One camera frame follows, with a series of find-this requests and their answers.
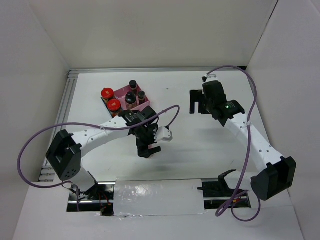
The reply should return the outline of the black-cap spice bottle front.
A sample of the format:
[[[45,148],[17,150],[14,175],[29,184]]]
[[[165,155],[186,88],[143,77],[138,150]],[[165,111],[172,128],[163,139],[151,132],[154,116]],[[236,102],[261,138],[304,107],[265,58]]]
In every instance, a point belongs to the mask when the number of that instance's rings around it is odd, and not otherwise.
[[[125,105],[127,110],[132,110],[138,106],[136,95],[131,91],[125,95]]]

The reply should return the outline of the red-cap jar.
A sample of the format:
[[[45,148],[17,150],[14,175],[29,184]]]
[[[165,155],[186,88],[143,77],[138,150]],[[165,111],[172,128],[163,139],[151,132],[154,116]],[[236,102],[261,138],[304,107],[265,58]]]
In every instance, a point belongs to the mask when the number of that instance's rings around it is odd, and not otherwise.
[[[123,111],[121,102],[118,99],[109,100],[106,106],[112,118],[118,116]]]
[[[101,97],[108,103],[110,100],[115,98],[115,93],[112,88],[106,87],[101,91]]]

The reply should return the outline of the small black-cap spice bottle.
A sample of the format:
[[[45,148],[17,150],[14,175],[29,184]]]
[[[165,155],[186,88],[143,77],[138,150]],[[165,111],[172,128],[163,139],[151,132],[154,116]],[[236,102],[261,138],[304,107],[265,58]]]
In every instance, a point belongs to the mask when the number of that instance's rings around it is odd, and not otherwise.
[[[137,82],[135,80],[130,80],[129,81],[129,86],[132,92],[136,92],[137,91]]]

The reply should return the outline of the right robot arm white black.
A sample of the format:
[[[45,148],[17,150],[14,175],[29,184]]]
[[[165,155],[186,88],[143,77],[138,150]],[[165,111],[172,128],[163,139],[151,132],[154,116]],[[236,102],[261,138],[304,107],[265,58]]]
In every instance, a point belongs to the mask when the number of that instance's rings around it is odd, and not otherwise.
[[[189,112],[211,115],[234,134],[245,146],[250,146],[249,157],[254,161],[258,174],[251,178],[251,188],[257,197],[267,201],[290,188],[294,181],[297,163],[274,149],[262,134],[248,122],[248,115],[236,100],[227,100],[222,84],[209,81],[202,89],[190,90]]]

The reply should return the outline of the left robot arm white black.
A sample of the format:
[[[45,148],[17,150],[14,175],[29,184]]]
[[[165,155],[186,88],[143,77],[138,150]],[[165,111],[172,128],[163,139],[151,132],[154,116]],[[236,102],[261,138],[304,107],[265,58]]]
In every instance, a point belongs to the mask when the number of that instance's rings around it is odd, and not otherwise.
[[[82,158],[94,149],[111,141],[135,136],[138,156],[149,158],[161,151],[152,144],[163,139],[166,128],[156,123],[156,112],[151,107],[143,111],[126,110],[101,126],[69,133],[63,129],[54,137],[46,153],[46,159],[59,179],[71,181],[88,200],[97,197],[98,183],[82,166]]]

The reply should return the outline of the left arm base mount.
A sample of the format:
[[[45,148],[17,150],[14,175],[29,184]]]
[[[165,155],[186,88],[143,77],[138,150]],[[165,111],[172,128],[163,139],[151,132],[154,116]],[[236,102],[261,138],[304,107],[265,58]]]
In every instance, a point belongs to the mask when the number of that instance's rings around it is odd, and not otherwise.
[[[98,182],[90,192],[77,191],[74,184],[64,184],[62,187],[69,192],[68,213],[98,212],[101,216],[114,215],[115,182]]]

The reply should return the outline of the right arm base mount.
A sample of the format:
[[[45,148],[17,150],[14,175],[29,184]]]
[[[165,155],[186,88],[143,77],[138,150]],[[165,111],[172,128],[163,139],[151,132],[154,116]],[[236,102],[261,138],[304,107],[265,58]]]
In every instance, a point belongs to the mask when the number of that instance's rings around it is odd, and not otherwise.
[[[220,174],[217,178],[201,179],[201,186],[197,189],[203,193],[204,209],[217,210],[220,205],[227,201],[232,195],[238,184],[241,171],[235,169],[228,170]],[[251,188],[251,178],[253,173],[245,173],[240,188],[236,194],[248,191],[242,196],[236,197],[235,202],[239,202],[235,208],[251,208],[249,193]]]

